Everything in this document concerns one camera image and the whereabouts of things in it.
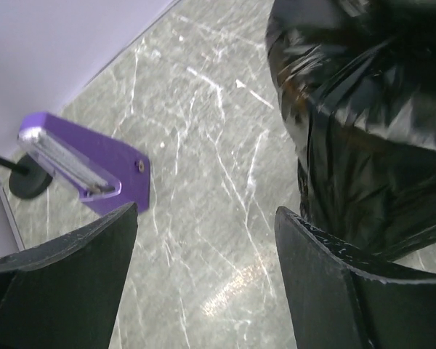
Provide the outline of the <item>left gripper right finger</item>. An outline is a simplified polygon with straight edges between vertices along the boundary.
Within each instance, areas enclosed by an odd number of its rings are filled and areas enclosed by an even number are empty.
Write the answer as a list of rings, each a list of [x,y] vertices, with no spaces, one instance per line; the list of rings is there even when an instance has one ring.
[[[436,273],[366,253],[284,206],[274,229],[298,348],[436,348]]]

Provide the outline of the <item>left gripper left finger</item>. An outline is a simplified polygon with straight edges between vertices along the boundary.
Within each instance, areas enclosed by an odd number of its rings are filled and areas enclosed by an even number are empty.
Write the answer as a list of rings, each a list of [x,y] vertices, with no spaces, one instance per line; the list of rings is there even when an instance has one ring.
[[[108,348],[137,206],[0,258],[0,348]]]

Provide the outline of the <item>black trash bag roll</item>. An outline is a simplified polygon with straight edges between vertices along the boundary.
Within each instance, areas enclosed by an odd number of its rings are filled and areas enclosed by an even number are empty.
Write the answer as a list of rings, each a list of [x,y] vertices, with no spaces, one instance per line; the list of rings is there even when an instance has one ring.
[[[275,1],[265,43],[303,218],[388,260],[436,243],[436,1]]]

